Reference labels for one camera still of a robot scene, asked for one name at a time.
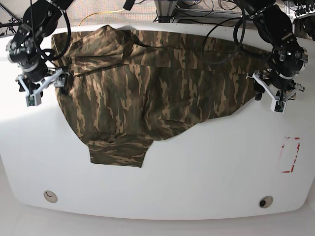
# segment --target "metal frame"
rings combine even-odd
[[[157,15],[159,17],[159,22],[168,22],[173,18],[172,23],[178,22],[181,19],[211,19],[211,18],[234,18],[241,17],[242,14],[239,12],[233,11],[220,11],[213,10],[211,14],[205,16],[209,11],[201,9],[187,9],[187,8],[178,8],[176,5],[178,1],[176,0],[155,0],[154,1],[157,8]]]
[[[10,17],[13,17],[15,20],[18,20],[9,10],[7,10],[1,3],[0,8],[2,8]]]
[[[285,4],[283,6],[283,11],[290,17],[292,23],[294,22],[295,19],[303,19],[309,16],[315,15],[315,10],[307,13],[307,14],[302,14],[302,15],[295,15],[295,10],[297,10],[297,6],[294,4],[293,1],[285,1]]]

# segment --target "wrinkled fabric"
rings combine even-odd
[[[248,73],[264,61],[238,54],[209,65],[204,37],[161,31],[121,31],[104,26],[74,32],[59,65],[73,76],[57,89],[61,110],[90,150],[91,162],[141,167],[154,140],[181,134],[208,119],[229,116],[255,96]],[[59,53],[66,33],[53,36]],[[256,53],[266,53],[244,46]],[[233,53],[230,41],[208,38],[205,57]]]

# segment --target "white table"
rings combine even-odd
[[[185,24],[112,27],[199,35],[211,28]],[[231,40],[232,30],[222,27],[214,36]],[[143,167],[135,168],[90,163],[89,150],[67,124],[53,88],[44,92],[40,106],[26,107],[25,95],[14,81],[20,71],[5,59],[8,40],[0,40],[0,155],[20,202],[80,214],[158,220],[244,217],[303,205],[315,175],[314,42],[299,40],[310,55],[307,69],[296,78],[306,91],[289,102],[285,115],[272,113],[271,98],[264,95],[262,101],[251,101],[230,117],[154,142]],[[245,42],[270,48],[252,30],[246,31]],[[46,38],[42,48],[49,45]],[[285,151],[280,158],[285,137],[301,138],[292,173],[282,173],[292,161],[292,152]],[[286,147],[295,144],[292,141]],[[45,190],[56,193],[57,203],[45,200]],[[268,195],[274,202],[261,209],[259,200]]]

